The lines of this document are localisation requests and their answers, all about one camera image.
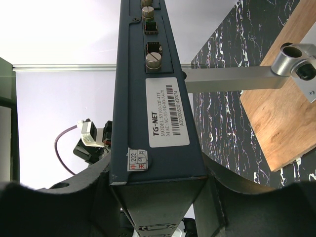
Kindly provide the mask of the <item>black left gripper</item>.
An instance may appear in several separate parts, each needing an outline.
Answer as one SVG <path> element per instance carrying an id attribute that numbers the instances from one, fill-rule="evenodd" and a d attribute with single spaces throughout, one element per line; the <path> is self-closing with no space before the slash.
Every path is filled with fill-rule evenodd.
<path id="1" fill-rule="evenodd" d="M 102 147 L 87 147 L 82 142 L 81 138 L 77 142 L 73 154 L 88 164 L 95 164 L 101 160 L 106 154 L 111 151 L 112 143 L 112 121 L 107 121 L 103 129 L 103 142 L 105 146 Z"/>

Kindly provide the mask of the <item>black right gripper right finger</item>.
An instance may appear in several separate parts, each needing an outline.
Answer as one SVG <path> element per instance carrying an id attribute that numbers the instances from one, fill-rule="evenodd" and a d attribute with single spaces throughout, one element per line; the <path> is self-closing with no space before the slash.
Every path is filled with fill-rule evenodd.
<path id="1" fill-rule="evenodd" d="M 314 237 L 316 183 L 257 184 L 203 155 L 208 179 L 194 201 L 199 237 Z"/>

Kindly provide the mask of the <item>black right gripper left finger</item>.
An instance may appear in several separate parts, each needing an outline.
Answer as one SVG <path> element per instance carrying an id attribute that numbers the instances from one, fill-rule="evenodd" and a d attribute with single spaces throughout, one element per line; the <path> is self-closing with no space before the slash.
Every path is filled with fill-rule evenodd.
<path id="1" fill-rule="evenodd" d="M 131 225 L 109 186 L 110 154 L 49 189 L 0 185 L 2 237 L 129 237 Z"/>

